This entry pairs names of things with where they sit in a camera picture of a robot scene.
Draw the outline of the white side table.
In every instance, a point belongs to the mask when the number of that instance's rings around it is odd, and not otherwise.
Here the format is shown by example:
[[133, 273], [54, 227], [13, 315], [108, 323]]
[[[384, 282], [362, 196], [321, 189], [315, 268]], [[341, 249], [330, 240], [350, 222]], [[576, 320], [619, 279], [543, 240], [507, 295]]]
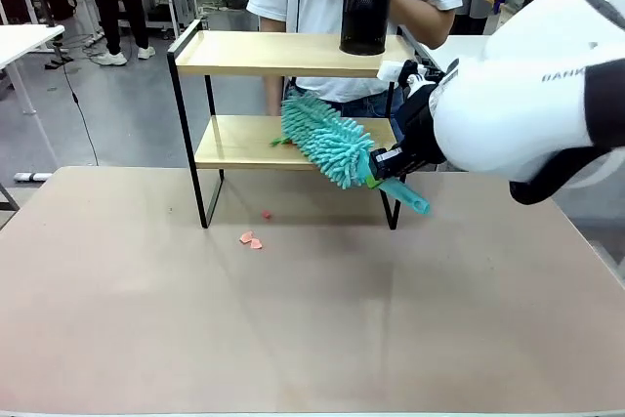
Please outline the white side table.
[[0, 25], [0, 69], [6, 70], [18, 95], [22, 112], [26, 115], [33, 115], [36, 110], [23, 85], [16, 61], [63, 33], [62, 25]]

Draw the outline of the person's left forearm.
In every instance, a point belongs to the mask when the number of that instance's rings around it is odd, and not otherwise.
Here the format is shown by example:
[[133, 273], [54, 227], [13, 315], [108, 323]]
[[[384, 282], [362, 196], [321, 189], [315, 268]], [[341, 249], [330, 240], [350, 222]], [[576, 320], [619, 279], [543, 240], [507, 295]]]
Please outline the person's left forearm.
[[432, 50], [446, 41], [454, 18], [454, 10], [443, 11], [423, 0], [391, 0], [390, 20]]

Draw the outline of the black backpack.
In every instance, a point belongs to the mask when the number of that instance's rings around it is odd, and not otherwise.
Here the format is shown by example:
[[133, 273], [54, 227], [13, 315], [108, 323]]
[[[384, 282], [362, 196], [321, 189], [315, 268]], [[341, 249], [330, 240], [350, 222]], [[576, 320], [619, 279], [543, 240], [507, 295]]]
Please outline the black backpack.
[[77, 9], [76, 0], [47, 0], [50, 12], [55, 21], [72, 18]]

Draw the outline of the black mesh pen cup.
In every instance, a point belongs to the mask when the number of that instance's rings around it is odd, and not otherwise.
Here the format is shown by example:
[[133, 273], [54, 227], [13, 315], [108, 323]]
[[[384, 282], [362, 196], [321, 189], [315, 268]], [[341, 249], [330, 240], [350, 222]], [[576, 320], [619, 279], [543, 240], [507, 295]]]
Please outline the black mesh pen cup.
[[356, 56], [385, 52], [391, 0], [343, 0], [339, 49]]

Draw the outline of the large white table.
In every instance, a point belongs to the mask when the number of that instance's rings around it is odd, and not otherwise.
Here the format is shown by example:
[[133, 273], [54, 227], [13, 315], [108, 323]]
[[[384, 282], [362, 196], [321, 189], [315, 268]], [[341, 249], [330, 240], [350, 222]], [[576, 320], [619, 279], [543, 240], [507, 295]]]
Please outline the large white table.
[[458, 58], [481, 58], [488, 40], [488, 35], [449, 35], [437, 49], [431, 50], [418, 43], [415, 50], [421, 59], [429, 61], [434, 67], [442, 71], [447, 71], [448, 67]]

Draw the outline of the teal chenille duster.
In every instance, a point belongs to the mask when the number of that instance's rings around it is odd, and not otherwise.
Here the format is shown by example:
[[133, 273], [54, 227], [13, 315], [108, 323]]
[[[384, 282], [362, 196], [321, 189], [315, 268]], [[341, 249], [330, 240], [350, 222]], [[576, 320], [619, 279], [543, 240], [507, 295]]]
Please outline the teal chenille duster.
[[[370, 133], [314, 94], [296, 90], [287, 94], [281, 109], [281, 137], [288, 138], [339, 188], [367, 187], [365, 177], [372, 174], [369, 154], [374, 147]], [[397, 178], [389, 178], [375, 189], [418, 214], [430, 211], [429, 202]]]

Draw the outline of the two-tier wooden shelf black frame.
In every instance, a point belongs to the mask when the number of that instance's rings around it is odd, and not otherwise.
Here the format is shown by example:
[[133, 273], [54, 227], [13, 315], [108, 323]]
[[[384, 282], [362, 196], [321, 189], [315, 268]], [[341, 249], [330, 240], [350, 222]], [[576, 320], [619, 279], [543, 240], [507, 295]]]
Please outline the two-tier wooden shelf black frame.
[[211, 96], [214, 75], [373, 78], [383, 62], [414, 57], [399, 35], [387, 37], [381, 55], [353, 56], [340, 51], [334, 34], [205, 30], [201, 21], [193, 21], [168, 49], [167, 62], [201, 226], [208, 228], [212, 221], [228, 169], [298, 171], [314, 166], [296, 148], [271, 144], [281, 131], [279, 117], [219, 115], [213, 101], [200, 142], [193, 144], [181, 74], [202, 76]]

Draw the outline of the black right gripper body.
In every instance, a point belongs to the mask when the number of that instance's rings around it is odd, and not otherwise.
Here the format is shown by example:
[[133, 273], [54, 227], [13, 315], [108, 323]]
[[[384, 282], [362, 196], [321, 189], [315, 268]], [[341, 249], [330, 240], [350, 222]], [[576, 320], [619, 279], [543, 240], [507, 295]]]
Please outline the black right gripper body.
[[388, 167], [370, 166], [376, 178], [399, 178], [425, 165], [438, 165], [445, 161], [435, 137], [434, 118], [429, 104], [430, 95], [436, 87], [433, 84], [420, 88], [406, 98], [396, 112], [402, 140], [389, 149], [394, 151], [394, 158], [389, 161]]

